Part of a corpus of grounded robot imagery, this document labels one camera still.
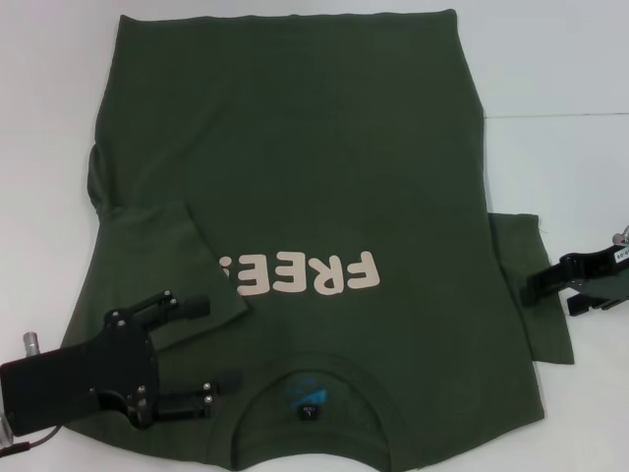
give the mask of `white table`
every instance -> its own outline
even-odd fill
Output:
[[[87,154],[118,17],[425,12],[455,8],[486,108],[489,208],[533,212],[556,261],[629,224],[629,3],[622,0],[0,0],[0,363],[22,334],[58,347],[97,218]],[[577,365],[537,364],[547,419],[434,472],[629,469],[629,304],[570,319]],[[218,470],[145,457],[67,430],[0,471]],[[255,471],[367,471],[327,455]]]

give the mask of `t-shirt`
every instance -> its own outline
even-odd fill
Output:
[[[543,417],[571,363],[533,215],[488,215],[456,15],[122,17],[88,191],[100,229],[65,343],[169,289],[212,314],[152,336],[163,392],[238,370],[210,418],[76,431],[243,469],[326,452],[419,468]],[[304,408],[310,408],[305,416]]]

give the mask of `shirt sleeve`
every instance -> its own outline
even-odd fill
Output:
[[[550,266],[532,214],[489,214],[493,247],[514,303],[522,317],[534,361],[574,364],[566,318],[558,296],[548,296],[524,307],[520,289],[527,277]]]
[[[105,313],[135,305],[164,290],[183,301],[207,295],[210,315],[153,331],[156,349],[215,329],[247,310],[185,203],[102,212],[86,281],[63,344],[94,337],[102,330]]]

